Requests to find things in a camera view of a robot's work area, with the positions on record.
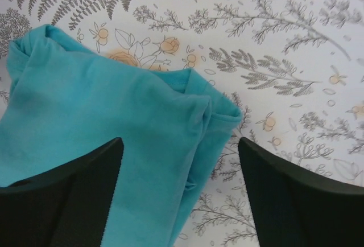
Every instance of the stem drawing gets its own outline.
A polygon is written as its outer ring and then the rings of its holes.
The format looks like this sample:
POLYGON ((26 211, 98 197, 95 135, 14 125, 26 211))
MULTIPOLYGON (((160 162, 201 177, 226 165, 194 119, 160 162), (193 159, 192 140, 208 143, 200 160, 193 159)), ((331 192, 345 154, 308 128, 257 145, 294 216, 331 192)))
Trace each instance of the stem drawing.
POLYGON ((219 22, 222 21, 223 26, 230 23, 231 28, 228 28, 225 32, 228 33, 228 37, 231 37, 240 36, 246 27, 252 27, 256 21, 262 20, 260 30, 253 30, 253 38, 258 44, 262 44, 266 35, 270 33, 303 30, 307 32, 305 35, 295 34, 292 39, 287 39, 287 44, 282 52, 287 54, 290 50, 296 51, 302 45, 311 44, 319 47, 321 44, 329 42, 338 48, 348 60, 351 60, 343 47, 314 28, 313 25, 316 23, 317 17, 314 16, 312 11, 308 14, 305 13, 306 5, 288 0, 284 11, 274 13, 271 8, 271 1, 254 1, 257 3, 256 10, 259 12, 255 15, 250 15, 248 12, 240 14, 238 7, 223 6, 222 4, 215 4, 214 11, 217 13, 213 17, 209 16, 207 9, 196 10, 195 14, 189 16, 190 28, 193 28, 196 33, 202 34, 210 28, 217 28, 219 22))

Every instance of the teal towel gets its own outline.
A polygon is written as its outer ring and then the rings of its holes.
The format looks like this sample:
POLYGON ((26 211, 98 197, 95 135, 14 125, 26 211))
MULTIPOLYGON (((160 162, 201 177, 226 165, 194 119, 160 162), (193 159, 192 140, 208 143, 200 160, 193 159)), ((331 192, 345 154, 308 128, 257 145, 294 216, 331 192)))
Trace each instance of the teal towel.
POLYGON ((131 67, 49 25, 11 42, 7 69, 0 186, 122 137, 102 246, 172 246, 242 119, 239 108, 194 70, 131 67))

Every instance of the black plastic object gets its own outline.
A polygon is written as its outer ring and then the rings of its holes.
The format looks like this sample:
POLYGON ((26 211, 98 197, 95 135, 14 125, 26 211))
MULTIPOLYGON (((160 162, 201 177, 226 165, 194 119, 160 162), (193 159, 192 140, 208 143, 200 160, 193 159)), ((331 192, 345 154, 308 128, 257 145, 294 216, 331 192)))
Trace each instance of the black plastic object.
POLYGON ((239 157, 260 247, 363 245, 364 188, 315 174, 247 138, 239 157))
POLYGON ((120 138, 0 188, 1 247, 100 247, 123 154, 120 138))

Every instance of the floral tablecloth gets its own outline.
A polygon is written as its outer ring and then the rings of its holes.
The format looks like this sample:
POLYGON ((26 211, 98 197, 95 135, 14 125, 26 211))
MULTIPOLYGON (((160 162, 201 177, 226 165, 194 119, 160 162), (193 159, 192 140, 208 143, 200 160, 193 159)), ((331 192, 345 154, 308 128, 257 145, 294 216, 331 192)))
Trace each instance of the floral tablecloth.
POLYGON ((9 41, 45 23, 132 66, 194 68, 241 107, 244 120, 175 247, 258 246, 237 156, 241 136, 363 186, 364 0, 0 1, 1 113, 9 41))

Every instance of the folded fabric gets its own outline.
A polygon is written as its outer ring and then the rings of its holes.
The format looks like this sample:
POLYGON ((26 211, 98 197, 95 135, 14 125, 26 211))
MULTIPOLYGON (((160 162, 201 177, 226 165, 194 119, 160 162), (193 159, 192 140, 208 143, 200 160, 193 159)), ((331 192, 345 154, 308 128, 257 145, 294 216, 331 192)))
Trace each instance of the folded fabric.
POLYGON ((194 70, 131 67, 49 25, 11 42, 7 69, 0 186, 122 137, 102 246, 172 246, 242 119, 239 108, 194 70))

